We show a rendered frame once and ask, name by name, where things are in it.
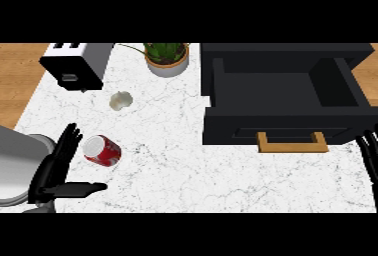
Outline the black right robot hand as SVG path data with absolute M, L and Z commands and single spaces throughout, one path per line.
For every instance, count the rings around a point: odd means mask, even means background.
M 372 182 L 372 194 L 378 211 L 378 123 L 373 130 L 366 130 L 362 136 L 356 137 L 360 148 L 363 164 Z

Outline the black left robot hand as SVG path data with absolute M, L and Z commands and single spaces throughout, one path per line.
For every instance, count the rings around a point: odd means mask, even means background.
M 69 164 L 77 152 L 83 134 L 71 123 L 59 137 L 53 152 L 44 157 L 37 168 L 28 189 L 28 203 L 47 203 L 57 198 L 86 198 L 106 190 L 105 183 L 68 182 Z

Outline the red can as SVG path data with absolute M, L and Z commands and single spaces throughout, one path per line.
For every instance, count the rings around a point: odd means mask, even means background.
M 114 166 L 121 159 L 121 148 L 103 135 L 91 136 L 83 144 L 84 158 L 105 166 Z

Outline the black open drawer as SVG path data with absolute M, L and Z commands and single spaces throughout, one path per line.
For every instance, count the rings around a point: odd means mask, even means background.
M 213 70 L 205 145 L 254 145 L 260 132 L 275 143 L 307 142 L 319 132 L 341 145 L 378 124 L 378 107 L 341 58 L 319 60 L 304 73 L 229 73 L 217 58 Z

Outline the black and white toaster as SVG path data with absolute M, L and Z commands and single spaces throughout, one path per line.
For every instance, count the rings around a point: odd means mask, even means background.
M 114 43 L 52 43 L 40 64 L 68 91 L 100 90 Z

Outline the black cabinet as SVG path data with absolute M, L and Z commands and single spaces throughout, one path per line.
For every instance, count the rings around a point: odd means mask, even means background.
M 202 43 L 201 94 L 246 113 L 334 112 L 368 106 L 351 70 L 368 43 Z

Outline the potted green plant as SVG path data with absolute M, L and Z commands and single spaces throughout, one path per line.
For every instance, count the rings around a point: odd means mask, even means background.
M 140 50 L 130 45 L 145 57 L 148 69 L 161 78 L 176 77 L 189 65 L 189 43 L 145 43 Z

